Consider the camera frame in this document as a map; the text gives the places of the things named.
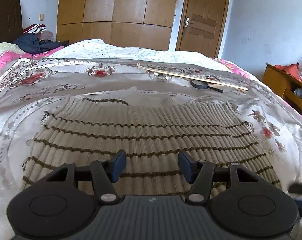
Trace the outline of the beige brown striped sweater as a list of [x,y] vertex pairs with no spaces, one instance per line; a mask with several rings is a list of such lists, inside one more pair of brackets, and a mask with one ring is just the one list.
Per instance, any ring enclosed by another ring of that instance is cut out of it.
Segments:
[[281,182],[252,125],[224,103],[168,103],[137,106],[120,99],[67,98],[44,113],[23,165],[28,187],[63,164],[87,166],[119,150],[126,167],[118,194],[185,194],[190,185],[178,168],[180,151],[217,167],[240,163],[276,187]]

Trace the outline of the dark navy clothes pile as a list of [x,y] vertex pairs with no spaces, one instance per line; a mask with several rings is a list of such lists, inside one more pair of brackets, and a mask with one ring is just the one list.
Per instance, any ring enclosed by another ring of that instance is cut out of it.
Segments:
[[21,50],[30,54],[40,54],[58,47],[66,47],[69,41],[53,42],[40,40],[36,34],[25,34],[13,41]]

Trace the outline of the long wooden stick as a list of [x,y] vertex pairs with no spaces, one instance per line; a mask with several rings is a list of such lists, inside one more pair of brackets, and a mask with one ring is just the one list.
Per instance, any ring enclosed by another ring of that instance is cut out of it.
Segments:
[[182,78],[182,79],[197,80],[197,81],[212,83],[212,84],[215,84],[215,85],[231,87],[231,88],[239,89],[239,90],[246,91],[246,92],[249,91],[249,89],[247,87],[244,87],[244,86],[233,85],[233,84],[230,84],[230,83],[211,80],[211,79],[207,79],[207,78],[204,78],[204,77],[197,77],[197,76],[191,76],[191,75],[188,75],[188,74],[181,74],[181,73],[177,73],[177,72],[170,72],[170,71],[166,71],[166,70],[159,70],[159,69],[154,69],[154,68],[150,68],[150,67],[144,67],[140,64],[140,62],[137,62],[137,67],[140,68],[140,69],[143,69],[145,71],[148,71],[148,72],[154,72],[154,73],[159,73],[159,74],[163,74],[163,75],[179,77],[179,78]]

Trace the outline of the floral satin bedspread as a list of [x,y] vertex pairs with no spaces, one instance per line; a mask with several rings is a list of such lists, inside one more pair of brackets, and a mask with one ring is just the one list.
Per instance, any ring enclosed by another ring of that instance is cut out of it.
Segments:
[[[189,79],[144,67],[244,86],[196,89]],[[267,85],[235,64],[192,52],[119,48],[87,40],[40,59],[19,58],[0,70],[0,239],[11,239],[9,201],[23,187],[23,165],[44,113],[67,98],[120,99],[137,106],[168,103],[230,103],[267,153],[283,191],[302,183],[302,116]]]

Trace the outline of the wooden side cabinet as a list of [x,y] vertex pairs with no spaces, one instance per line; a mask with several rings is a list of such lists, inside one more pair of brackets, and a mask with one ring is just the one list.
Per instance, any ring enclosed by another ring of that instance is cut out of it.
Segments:
[[302,81],[284,69],[266,64],[262,82],[302,115]]

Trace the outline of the wooden door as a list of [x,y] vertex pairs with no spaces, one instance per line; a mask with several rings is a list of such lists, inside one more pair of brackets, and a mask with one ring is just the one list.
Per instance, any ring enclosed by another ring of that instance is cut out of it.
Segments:
[[220,50],[229,0],[184,0],[176,50],[216,57]]

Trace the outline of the pink floral quilt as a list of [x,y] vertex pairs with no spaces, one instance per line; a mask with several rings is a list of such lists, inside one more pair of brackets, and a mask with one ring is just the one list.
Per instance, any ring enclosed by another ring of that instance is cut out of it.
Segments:
[[30,54],[21,50],[16,44],[0,42],[0,70],[9,62],[17,60],[19,58],[27,59],[40,59],[42,57],[47,57],[63,49],[64,46],[59,46],[53,50],[46,51],[40,54]]

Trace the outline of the wooden wardrobe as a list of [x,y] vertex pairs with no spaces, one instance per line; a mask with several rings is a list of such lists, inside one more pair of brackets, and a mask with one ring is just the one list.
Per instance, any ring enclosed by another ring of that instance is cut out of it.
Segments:
[[57,38],[168,50],[176,0],[59,0]]

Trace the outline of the red white striped garment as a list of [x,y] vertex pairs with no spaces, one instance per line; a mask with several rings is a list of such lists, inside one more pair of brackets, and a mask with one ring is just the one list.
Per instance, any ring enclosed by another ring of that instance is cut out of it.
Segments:
[[32,24],[22,31],[22,34],[35,34],[39,40],[54,41],[54,35],[44,24]]

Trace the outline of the dark wooden headboard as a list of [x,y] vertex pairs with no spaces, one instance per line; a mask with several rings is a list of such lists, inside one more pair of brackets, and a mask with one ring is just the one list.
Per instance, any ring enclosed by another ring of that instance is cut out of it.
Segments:
[[12,43],[21,35],[20,0],[0,0],[0,42]]

